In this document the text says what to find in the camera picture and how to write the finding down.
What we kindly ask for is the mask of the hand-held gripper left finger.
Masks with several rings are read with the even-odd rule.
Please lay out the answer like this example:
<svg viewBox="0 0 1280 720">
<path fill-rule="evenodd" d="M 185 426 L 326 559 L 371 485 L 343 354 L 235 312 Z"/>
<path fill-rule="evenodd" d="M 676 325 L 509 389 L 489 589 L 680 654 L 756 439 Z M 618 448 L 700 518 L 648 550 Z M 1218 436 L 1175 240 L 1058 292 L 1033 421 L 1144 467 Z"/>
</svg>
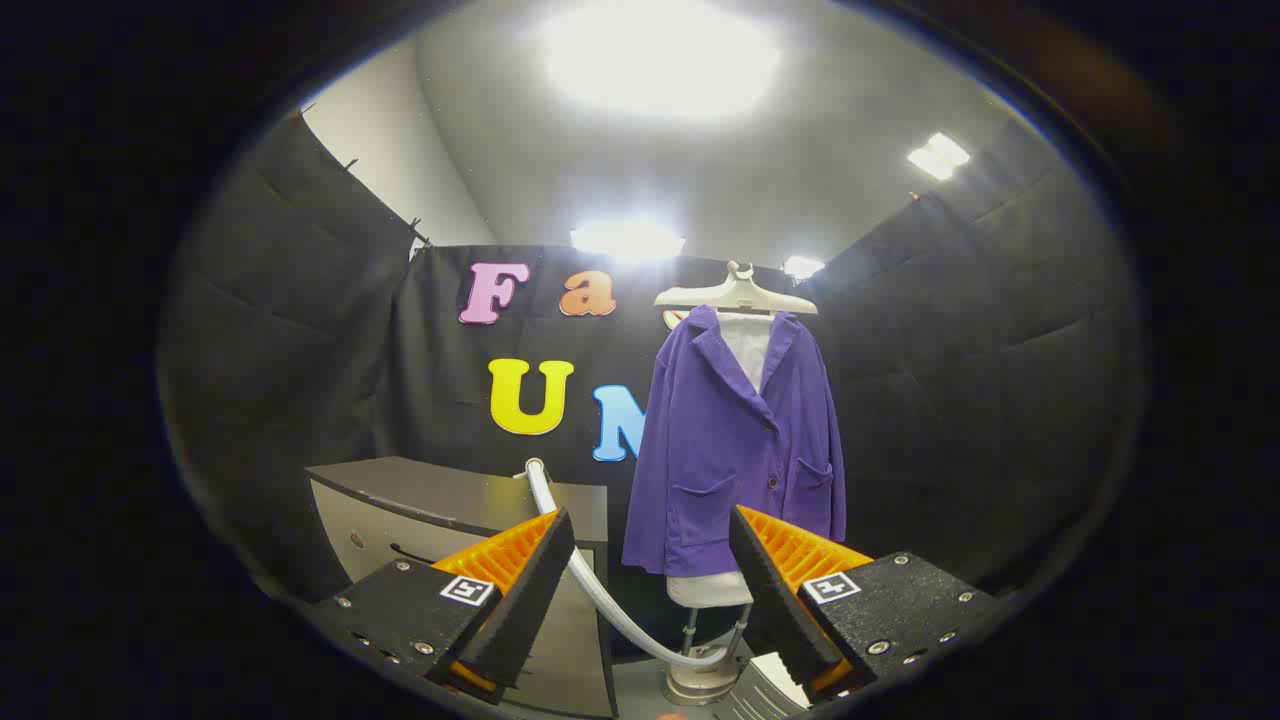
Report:
<svg viewBox="0 0 1280 720">
<path fill-rule="evenodd" d="M 311 603 L 310 621 L 399 684 L 498 705 L 575 553 L 571 516 L 557 509 L 435 562 L 385 562 Z"/>
</svg>

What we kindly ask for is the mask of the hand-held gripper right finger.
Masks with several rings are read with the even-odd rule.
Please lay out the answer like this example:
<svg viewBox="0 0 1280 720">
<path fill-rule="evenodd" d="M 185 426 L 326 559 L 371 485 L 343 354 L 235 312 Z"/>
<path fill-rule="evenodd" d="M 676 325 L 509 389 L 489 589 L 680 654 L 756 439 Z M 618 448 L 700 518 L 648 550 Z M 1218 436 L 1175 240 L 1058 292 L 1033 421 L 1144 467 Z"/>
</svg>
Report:
<svg viewBox="0 0 1280 720">
<path fill-rule="evenodd" d="M 810 701 L 910 676 L 1002 607 L 914 553 L 869 559 L 742 505 L 730 514 L 730 548 L 758 634 Z"/>
</svg>

